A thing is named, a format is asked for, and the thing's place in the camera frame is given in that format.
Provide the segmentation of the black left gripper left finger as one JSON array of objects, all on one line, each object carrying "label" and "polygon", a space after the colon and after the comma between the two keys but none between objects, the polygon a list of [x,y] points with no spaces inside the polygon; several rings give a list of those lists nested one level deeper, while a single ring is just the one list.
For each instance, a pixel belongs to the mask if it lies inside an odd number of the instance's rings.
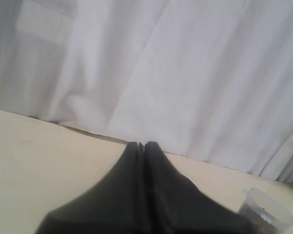
[{"label": "black left gripper left finger", "polygon": [[50,211],[38,234],[145,234],[147,206],[143,146],[130,142],[92,188]]}]

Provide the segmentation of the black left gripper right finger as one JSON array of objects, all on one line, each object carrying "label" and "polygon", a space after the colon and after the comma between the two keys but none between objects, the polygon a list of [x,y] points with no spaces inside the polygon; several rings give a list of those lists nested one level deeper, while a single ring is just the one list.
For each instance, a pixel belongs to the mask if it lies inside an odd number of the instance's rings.
[{"label": "black left gripper right finger", "polygon": [[253,234],[246,218],[205,194],[169,161],[159,144],[144,149],[144,179],[154,234]]}]

